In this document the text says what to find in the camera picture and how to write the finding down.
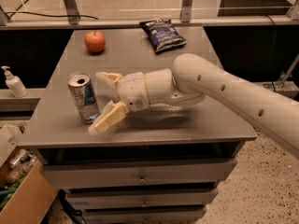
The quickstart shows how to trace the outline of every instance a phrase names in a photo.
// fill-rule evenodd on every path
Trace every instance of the soap dispenser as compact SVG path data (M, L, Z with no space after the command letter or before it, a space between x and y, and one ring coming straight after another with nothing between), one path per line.
M17 76L13 76L11 74L11 72L8 70L8 69L10 69L10 67L9 66L1 66L1 68L5 71L4 75L7 78L7 80L6 80L7 86L12 91L14 96L16 96L18 98L25 96L27 94L28 90L26 90L25 86L23 85L23 83Z

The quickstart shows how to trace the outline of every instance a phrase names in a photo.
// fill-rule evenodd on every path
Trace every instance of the gray tabletop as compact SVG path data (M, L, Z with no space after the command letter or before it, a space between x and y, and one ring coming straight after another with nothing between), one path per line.
M170 68L174 59L185 52L201 55L221 66L202 27L179 27L177 30L188 39L188 44L161 54L155 54L147 35L140 28L102 30L107 47L98 55L91 55L84 46L87 31L75 31L19 146L106 147L254 139L256 133L251 125L210 97L198 105L154 105L148 110L131 112L127 119L108 131L96 136L88 135L88 125L80 120L66 84L70 74L77 71L90 74L102 110L115 97L96 80L95 73L98 71L126 75Z

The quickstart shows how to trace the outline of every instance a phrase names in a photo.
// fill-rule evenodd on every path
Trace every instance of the table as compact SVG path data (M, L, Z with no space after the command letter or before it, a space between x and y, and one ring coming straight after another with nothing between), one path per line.
M117 97L96 80L96 72L170 68L186 52L221 66L203 27L177 30L188 44L160 54L140 28L101 30L107 47L98 55L84 46L88 31L75 31L30 119L19 146L36 153L43 176L67 190L66 199L87 221L196 220L236 166L236 153L256 138L251 125L210 97L198 105L131 112L105 133L88 135L67 88L70 74L91 75L102 110Z

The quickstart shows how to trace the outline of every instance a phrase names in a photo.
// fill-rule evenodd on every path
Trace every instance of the drawer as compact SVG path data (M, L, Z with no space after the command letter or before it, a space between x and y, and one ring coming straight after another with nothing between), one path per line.
M43 176L58 189L217 182L225 180L236 159L139 161L44 166Z
M66 199L79 210L109 208L150 208L154 206L206 205L217 189L199 189L197 184L144 186L143 189L113 188L97 192L68 193Z
M122 210L122 211L100 211L88 212L83 216L88 223L128 223L141 222L148 223L150 221L171 221L171 220L192 220L204 216L205 207L178 207L178 208L152 208L142 210Z

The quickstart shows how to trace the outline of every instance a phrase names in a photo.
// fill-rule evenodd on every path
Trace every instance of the drawer knob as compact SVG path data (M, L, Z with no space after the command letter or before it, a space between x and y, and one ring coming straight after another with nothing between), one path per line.
M143 203L141 204L141 207L146 208L146 207L149 207L149 205L147 204L147 202L143 202Z
M138 184L145 184L147 182L147 179L144 178L143 175L140 176L138 179Z

